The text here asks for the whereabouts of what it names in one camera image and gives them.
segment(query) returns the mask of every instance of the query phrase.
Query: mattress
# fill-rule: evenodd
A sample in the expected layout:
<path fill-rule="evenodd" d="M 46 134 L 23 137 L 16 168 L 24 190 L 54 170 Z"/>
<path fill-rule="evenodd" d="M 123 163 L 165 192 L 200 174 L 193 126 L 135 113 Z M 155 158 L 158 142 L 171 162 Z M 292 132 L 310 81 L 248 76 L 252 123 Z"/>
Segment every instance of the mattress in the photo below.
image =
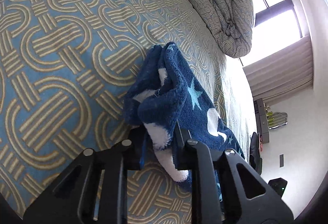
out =
<path fill-rule="evenodd" d="M 0 191 L 22 216 L 85 148 L 130 127 L 122 98 L 147 50 L 174 41 L 248 158 L 253 99 L 188 0 L 0 0 Z M 155 158 L 129 172 L 129 223 L 189 223 L 191 194 Z"/>

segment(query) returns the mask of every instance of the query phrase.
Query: patterned quilt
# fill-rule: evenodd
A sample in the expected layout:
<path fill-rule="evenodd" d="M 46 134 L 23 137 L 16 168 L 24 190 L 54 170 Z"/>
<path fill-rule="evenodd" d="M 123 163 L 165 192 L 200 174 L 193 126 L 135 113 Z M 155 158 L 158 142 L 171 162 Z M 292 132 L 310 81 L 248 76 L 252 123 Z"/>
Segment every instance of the patterned quilt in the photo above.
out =
<path fill-rule="evenodd" d="M 188 0 L 0 0 L 0 192 L 22 216 L 84 149 L 129 126 L 122 98 L 147 50 L 175 41 L 248 155 L 250 87 Z M 128 179 L 129 223 L 189 223 L 191 194 L 153 159 Z"/>

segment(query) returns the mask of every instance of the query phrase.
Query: blue towel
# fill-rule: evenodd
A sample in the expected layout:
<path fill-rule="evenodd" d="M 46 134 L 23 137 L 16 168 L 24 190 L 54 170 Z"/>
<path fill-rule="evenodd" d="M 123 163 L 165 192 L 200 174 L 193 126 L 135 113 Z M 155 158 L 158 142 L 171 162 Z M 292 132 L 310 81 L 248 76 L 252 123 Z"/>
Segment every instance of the blue towel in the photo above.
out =
<path fill-rule="evenodd" d="M 191 137 L 210 149 L 233 148 L 244 158 L 236 137 L 224 125 L 173 42 L 149 50 L 136 82 L 125 95 L 124 118 L 129 124 L 146 127 L 158 161 L 188 191 L 191 173 L 178 171 L 173 163 L 173 130 L 177 120 L 181 128 L 190 131 Z"/>

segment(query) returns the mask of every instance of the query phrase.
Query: silver screw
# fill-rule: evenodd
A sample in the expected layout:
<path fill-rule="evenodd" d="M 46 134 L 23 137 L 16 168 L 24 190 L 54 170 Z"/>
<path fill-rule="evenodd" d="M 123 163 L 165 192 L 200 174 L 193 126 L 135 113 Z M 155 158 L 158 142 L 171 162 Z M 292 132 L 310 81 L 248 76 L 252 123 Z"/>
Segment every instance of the silver screw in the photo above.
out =
<path fill-rule="evenodd" d="M 83 151 L 83 154 L 85 156 L 89 156 L 89 155 L 92 155 L 93 154 L 93 150 L 91 148 L 87 148 Z"/>
<path fill-rule="evenodd" d="M 226 155 L 234 155 L 236 152 L 233 149 L 225 150 Z"/>
<path fill-rule="evenodd" d="M 196 141 L 195 139 L 188 139 L 188 140 L 187 140 L 187 143 L 188 143 L 189 145 L 194 146 L 194 145 L 196 145 L 196 144 L 198 143 L 198 141 Z"/>
<path fill-rule="evenodd" d="M 129 139 L 122 141 L 123 146 L 130 146 L 131 144 L 132 144 L 132 142 Z"/>

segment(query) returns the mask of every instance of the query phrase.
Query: bed sheet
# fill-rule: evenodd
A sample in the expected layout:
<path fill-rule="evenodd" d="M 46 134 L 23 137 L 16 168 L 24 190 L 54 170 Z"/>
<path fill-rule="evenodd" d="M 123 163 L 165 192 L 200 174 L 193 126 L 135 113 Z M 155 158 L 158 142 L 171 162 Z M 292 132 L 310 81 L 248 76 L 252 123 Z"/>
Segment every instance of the bed sheet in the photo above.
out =
<path fill-rule="evenodd" d="M 247 154 L 246 77 L 188 0 L 0 0 L 0 191 L 20 216 L 84 148 L 127 135 L 122 98 L 147 50 L 169 41 Z M 128 212 L 129 223 L 189 223 L 191 194 L 151 159 L 129 173 Z"/>

